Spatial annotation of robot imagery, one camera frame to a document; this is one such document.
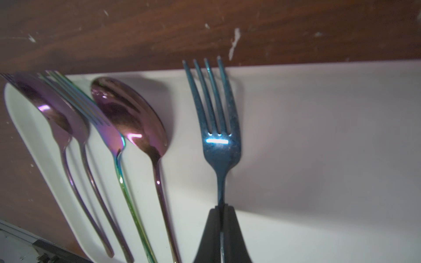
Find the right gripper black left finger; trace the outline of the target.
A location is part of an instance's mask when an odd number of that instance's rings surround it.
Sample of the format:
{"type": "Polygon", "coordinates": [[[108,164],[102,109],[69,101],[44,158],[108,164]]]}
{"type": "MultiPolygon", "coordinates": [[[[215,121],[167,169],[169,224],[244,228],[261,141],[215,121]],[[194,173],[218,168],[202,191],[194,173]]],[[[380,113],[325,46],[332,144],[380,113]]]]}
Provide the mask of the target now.
{"type": "Polygon", "coordinates": [[[205,229],[194,263],[220,263],[220,210],[218,206],[209,211],[205,229]]]}

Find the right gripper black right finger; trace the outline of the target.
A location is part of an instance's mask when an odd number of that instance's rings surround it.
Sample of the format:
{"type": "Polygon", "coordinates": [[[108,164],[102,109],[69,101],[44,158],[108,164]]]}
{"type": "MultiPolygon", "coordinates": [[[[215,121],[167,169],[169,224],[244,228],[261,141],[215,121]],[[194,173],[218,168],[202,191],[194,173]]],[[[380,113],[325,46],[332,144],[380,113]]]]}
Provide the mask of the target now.
{"type": "Polygon", "coordinates": [[[252,263],[233,206],[226,204],[223,215],[224,262],[252,263]]]}

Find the blue fork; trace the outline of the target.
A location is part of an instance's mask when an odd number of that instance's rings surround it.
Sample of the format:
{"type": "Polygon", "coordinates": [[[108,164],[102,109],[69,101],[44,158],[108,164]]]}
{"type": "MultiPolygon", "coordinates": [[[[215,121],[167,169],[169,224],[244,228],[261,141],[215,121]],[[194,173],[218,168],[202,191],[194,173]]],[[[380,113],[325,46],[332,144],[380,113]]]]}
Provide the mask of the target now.
{"type": "Polygon", "coordinates": [[[241,159],[242,143],[239,116],[232,87],[221,57],[217,57],[217,63],[225,95],[227,116],[224,115],[222,101],[212,69],[207,59],[204,62],[214,95],[216,109],[213,108],[209,89],[197,60],[194,60],[194,66],[203,90],[208,111],[207,114],[205,113],[196,82],[191,73],[191,68],[189,68],[185,60],[182,61],[200,124],[203,154],[206,161],[216,172],[218,207],[223,209],[225,205],[225,181],[227,174],[241,159]]]}

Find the purple spoon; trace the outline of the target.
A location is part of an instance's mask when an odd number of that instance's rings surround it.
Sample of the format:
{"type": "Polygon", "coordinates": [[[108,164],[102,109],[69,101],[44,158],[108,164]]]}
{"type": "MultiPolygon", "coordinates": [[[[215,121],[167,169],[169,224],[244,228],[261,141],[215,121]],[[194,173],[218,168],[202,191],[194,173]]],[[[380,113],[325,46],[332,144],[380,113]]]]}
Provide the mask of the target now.
{"type": "Polygon", "coordinates": [[[94,79],[91,93],[98,107],[117,130],[151,158],[156,191],[173,261],[180,263],[182,260],[175,241],[160,174],[159,162],[168,149],[168,136],[160,118],[137,91],[117,79],[111,77],[94,79]]]}
{"type": "Polygon", "coordinates": [[[73,193],[77,198],[79,205],[83,209],[86,217],[94,227],[95,232],[98,234],[103,246],[105,247],[107,255],[112,258],[115,255],[113,248],[104,230],[102,230],[95,222],[90,211],[85,205],[68,166],[66,148],[72,139],[76,139],[78,142],[83,167],[85,173],[88,176],[88,180],[91,183],[96,198],[98,199],[98,202],[100,203],[101,208],[115,236],[117,237],[126,262],[133,263],[133,255],[125,238],[123,237],[122,232],[119,230],[116,223],[112,219],[109,210],[106,208],[87,161],[86,143],[89,137],[87,121],[85,121],[81,115],[76,112],[73,106],[71,106],[62,96],[60,96],[52,87],[47,85],[47,83],[41,79],[29,73],[22,72],[14,74],[13,79],[19,91],[23,93],[24,96],[29,98],[29,100],[38,108],[39,111],[41,111],[42,115],[45,116],[48,123],[50,124],[54,140],[60,149],[62,166],[68,178],[68,182],[72,187],[73,193]]]}

